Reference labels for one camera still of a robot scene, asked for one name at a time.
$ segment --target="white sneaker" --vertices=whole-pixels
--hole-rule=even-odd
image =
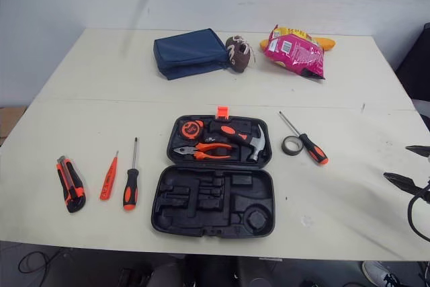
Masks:
[[[398,278],[379,261],[363,261],[361,264],[364,276],[377,287],[401,287]]]

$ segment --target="orange case tab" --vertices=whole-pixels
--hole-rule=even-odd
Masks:
[[[218,110],[216,112],[217,119],[228,119],[228,107],[218,106]]]

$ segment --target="screwdriver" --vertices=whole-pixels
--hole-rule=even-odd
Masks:
[[[100,200],[109,200],[110,193],[112,192],[112,186],[114,185],[115,175],[116,175],[116,164],[118,162],[118,151],[116,151],[116,155],[112,163],[110,164],[108,173],[106,174],[105,181],[103,183],[103,187],[100,192]]]
[[[136,169],[136,150],[137,137],[134,139],[133,166],[127,170],[127,184],[122,199],[122,205],[127,211],[133,210],[137,202],[137,176],[139,175],[139,171]]]
[[[293,129],[297,135],[298,138],[303,142],[303,145],[306,147],[309,155],[320,165],[325,165],[329,162],[329,159],[324,154],[323,150],[316,146],[308,137],[307,134],[300,134],[300,132],[296,129],[296,127],[293,126],[293,124],[287,119],[287,117],[284,116],[284,114],[279,111],[279,114],[281,115],[282,119]]]

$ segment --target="tape measure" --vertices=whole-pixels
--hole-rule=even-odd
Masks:
[[[204,123],[201,120],[187,121],[181,127],[181,136],[186,139],[196,139],[202,134],[203,126]]]

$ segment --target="tool case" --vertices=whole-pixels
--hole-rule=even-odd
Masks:
[[[260,119],[227,118],[193,115],[176,120],[167,145],[175,165],[162,172],[153,202],[151,222],[156,230],[222,238],[265,237],[272,232],[273,182],[262,170],[271,159],[267,125]],[[265,142],[254,161],[252,145],[258,147],[262,137]]]

